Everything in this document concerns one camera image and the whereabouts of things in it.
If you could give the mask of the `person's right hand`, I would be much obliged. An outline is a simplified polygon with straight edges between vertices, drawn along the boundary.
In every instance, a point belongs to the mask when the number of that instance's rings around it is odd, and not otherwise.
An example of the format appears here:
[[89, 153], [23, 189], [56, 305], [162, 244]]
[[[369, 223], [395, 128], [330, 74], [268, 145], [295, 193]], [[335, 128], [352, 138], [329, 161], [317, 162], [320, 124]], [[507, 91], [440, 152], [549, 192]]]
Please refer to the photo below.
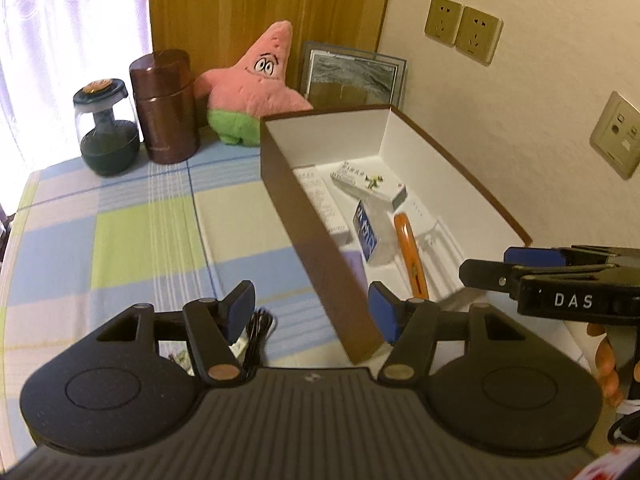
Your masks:
[[625, 400], [623, 391], [620, 390], [620, 376], [616, 370], [616, 359], [613, 348], [608, 340], [603, 325], [589, 323], [587, 334], [591, 337], [599, 337], [600, 342], [594, 355], [594, 362], [598, 374], [598, 382], [602, 388], [604, 400], [613, 408], [618, 408]]

